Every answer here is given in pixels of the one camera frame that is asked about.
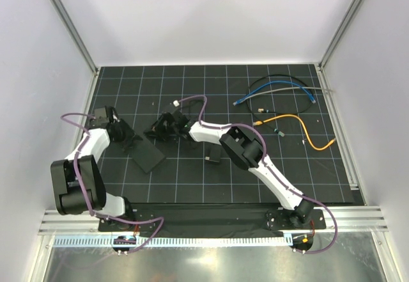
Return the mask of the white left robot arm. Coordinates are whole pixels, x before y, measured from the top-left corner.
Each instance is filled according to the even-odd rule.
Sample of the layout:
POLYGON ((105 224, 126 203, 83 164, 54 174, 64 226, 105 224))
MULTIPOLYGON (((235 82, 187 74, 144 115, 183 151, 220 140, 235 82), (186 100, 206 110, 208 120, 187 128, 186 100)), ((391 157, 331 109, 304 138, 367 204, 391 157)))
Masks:
POLYGON ((71 154, 50 165, 57 211, 61 215, 89 212, 92 216, 113 219, 121 231, 132 229, 135 224, 132 206, 126 198, 107 192, 98 161, 111 143, 130 146, 141 137, 112 106, 95 109, 93 114, 66 113, 60 119, 81 129, 82 138, 71 154))

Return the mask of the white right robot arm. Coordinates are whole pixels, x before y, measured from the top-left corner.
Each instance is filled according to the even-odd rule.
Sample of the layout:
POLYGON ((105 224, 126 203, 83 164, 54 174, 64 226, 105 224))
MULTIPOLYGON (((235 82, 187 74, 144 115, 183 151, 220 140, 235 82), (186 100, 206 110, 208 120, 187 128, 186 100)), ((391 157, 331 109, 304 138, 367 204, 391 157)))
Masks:
POLYGON ((311 223, 314 204, 278 170, 267 153, 265 140, 251 126, 194 121, 177 110, 163 112, 144 134, 161 140, 177 135, 187 141, 220 145, 236 167, 255 175, 273 192, 283 209, 289 211, 292 227, 311 223))

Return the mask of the black network switch box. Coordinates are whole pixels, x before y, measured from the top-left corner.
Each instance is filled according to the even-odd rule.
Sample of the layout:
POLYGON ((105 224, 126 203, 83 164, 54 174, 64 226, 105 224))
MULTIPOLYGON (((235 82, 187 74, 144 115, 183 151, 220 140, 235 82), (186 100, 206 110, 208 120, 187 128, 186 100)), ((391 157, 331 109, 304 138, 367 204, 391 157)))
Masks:
POLYGON ((166 159, 165 155, 143 136, 133 138, 128 154, 144 173, 152 172, 166 159))

